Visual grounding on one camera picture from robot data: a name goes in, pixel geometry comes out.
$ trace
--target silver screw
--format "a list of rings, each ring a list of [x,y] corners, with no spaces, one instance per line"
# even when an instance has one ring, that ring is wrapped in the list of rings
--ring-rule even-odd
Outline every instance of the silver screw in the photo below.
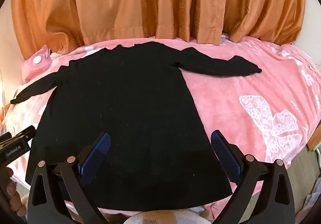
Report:
[[[46,164],[45,161],[40,161],[40,162],[38,163],[38,166],[39,166],[39,167],[44,167],[45,164]]]
[[[279,166],[282,166],[282,165],[284,164],[283,161],[280,160],[280,159],[277,159],[277,160],[276,160],[276,163],[277,163],[277,165],[279,165]]]
[[[73,163],[74,161],[76,161],[76,157],[75,157],[75,156],[70,156],[70,157],[68,157],[68,159],[67,159],[67,162],[68,162],[68,163]]]
[[[250,155],[250,154],[248,154],[247,156],[245,156],[245,159],[246,159],[247,161],[254,161],[254,157],[253,157],[252,155]]]

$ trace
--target pink pouch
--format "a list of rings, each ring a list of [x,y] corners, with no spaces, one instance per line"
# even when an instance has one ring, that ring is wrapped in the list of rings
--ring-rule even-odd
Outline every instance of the pink pouch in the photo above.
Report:
[[[28,83],[31,79],[42,74],[50,68],[52,60],[50,58],[50,49],[44,45],[32,57],[25,60],[22,64],[22,80],[23,83]]]

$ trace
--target brown curtain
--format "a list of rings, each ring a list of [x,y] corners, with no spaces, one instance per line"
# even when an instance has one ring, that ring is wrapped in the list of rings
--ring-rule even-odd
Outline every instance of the brown curtain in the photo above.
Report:
[[[222,32],[284,44],[302,26],[305,0],[12,0],[24,58],[44,44],[68,53],[82,45],[123,38],[219,44]]]

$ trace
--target black long-sleeve garment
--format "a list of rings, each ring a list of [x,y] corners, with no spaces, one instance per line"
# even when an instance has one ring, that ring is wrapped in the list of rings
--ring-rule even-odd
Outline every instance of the black long-sleeve garment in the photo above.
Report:
[[[156,42],[70,61],[11,101],[57,86],[33,138],[26,181],[31,183],[39,161],[63,162],[104,131],[110,150],[85,186],[97,207],[183,209],[231,195],[179,68],[213,76],[261,72],[239,56],[212,59],[194,48],[178,51]],[[209,184],[214,188],[205,191]]]

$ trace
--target pink bedspread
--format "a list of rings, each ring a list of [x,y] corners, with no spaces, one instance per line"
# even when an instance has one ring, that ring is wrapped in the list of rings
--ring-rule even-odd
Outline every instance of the pink bedspread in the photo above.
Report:
[[[92,54],[99,48],[112,49],[118,44],[130,47],[151,40],[180,50],[195,47],[213,58],[230,59],[239,55],[262,69],[261,74],[231,78],[183,71],[209,137],[219,129],[244,154],[252,154],[256,159],[266,162],[280,158],[286,166],[306,145],[321,118],[320,73],[313,71],[315,68],[311,60],[294,46],[279,47],[251,37],[245,37],[236,44],[223,35],[218,47],[196,44],[195,41],[187,43],[180,39],[111,40],[94,44],[92,49],[95,50],[80,47],[66,55],[53,53],[50,55],[50,68],[21,86],[18,92],[39,78],[57,71],[61,65],[68,65],[70,60]],[[10,106],[5,120],[7,129],[17,134],[29,125],[37,127],[51,93],[52,90]],[[83,105],[90,105],[90,100],[84,100]],[[14,170],[14,177],[27,187],[24,180],[28,156],[25,154],[9,165]],[[257,185],[255,192],[261,189],[261,185]],[[200,192],[206,192],[206,189],[219,187],[204,183],[204,190]],[[213,216],[217,216],[227,201],[228,198],[207,205],[207,208]]]

